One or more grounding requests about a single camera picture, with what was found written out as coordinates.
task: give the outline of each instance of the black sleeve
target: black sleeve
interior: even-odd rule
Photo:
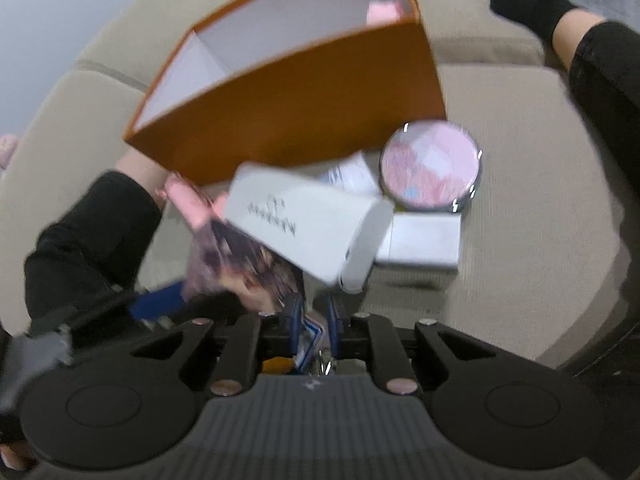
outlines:
[[[640,35],[622,23],[593,27],[578,45],[569,84],[640,194]]]
[[[100,176],[59,222],[44,229],[25,261],[31,318],[112,285],[134,285],[160,219],[158,206],[137,182],[117,171]]]

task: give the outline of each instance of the pink floral pattern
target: pink floral pattern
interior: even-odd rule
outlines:
[[[478,174],[476,147],[464,132],[456,126],[451,128],[449,123],[420,121],[414,125],[421,128],[418,134],[415,128],[398,131],[385,148],[381,170],[386,188],[403,203],[417,208],[451,204],[468,191]],[[454,139],[456,136],[465,138],[461,142],[460,138]],[[436,148],[433,153],[438,155],[425,158],[430,147]]]

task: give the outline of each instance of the black sock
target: black sock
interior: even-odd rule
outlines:
[[[576,6],[569,0],[491,0],[493,12],[530,28],[551,45],[556,25]]]

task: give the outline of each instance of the couch cushion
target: couch cushion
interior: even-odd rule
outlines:
[[[144,88],[191,25],[228,1],[136,0],[102,30],[78,63]]]
[[[430,290],[429,272],[375,269],[364,309],[399,326],[436,317],[517,354],[562,364],[628,311],[620,290],[640,282],[627,279],[640,242],[637,235],[621,240],[620,230],[623,217],[626,225],[640,223],[637,204],[615,168],[605,175],[607,154],[555,71],[443,66],[440,76],[450,119],[484,151],[460,272],[444,290]],[[190,240],[168,208],[142,284],[180,277]]]
[[[136,0],[79,57],[137,88],[148,86],[188,28],[229,0]],[[543,64],[527,29],[494,16],[489,0],[419,0],[439,62]]]
[[[489,9],[489,0],[418,0],[436,62],[545,63],[528,29]]]
[[[95,72],[64,76],[29,127],[0,180],[0,320],[26,329],[26,255],[44,226],[59,218],[126,150],[121,140],[142,94]]]

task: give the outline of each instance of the white box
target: white box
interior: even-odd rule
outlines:
[[[386,198],[252,163],[236,171],[225,206],[232,225],[327,285],[352,293],[362,290],[393,211]]]
[[[462,216],[452,213],[396,213],[376,263],[457,269]]]

